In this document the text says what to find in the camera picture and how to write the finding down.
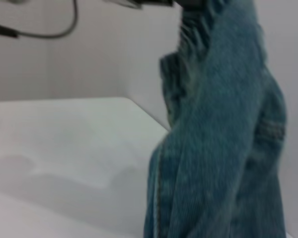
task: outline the black cable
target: black cable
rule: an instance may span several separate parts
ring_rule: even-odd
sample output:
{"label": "black cable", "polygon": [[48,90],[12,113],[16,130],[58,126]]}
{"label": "black cable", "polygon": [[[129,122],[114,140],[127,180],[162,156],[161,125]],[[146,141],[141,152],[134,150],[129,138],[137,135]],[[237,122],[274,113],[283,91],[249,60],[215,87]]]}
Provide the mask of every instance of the black cable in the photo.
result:
{"label": "black cable", "polygon": [[35,38],[35,39],[45,39],[45,40],[53,40],[53,39],[59,39],[59,38],[66,37],[76,29],[77,24],[78,24],[77,0],[73,0],[73,9],[74,9],[73,21],[72,21],[71,25],[69,26],[69,28],[61,33],[51,34],[51,35],[36,34],[36,33],[18,31],[18,30],[0,25],[0,35],[12,37],[12,38],[18,38],[19,36],[24,36],[24,37],[30,37],[30,38]]}

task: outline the jeans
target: jeans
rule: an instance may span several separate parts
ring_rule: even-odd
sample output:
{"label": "jeans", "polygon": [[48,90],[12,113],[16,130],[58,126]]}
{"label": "jeans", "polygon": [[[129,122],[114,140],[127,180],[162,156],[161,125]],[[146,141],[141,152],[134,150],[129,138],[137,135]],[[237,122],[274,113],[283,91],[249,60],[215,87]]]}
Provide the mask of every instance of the jeans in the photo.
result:
{"label": "jeans", "polygon": [[160,71],[171,131],[150,161],[144,237],[285,238],[286,107],[253,0],[183,10]]}

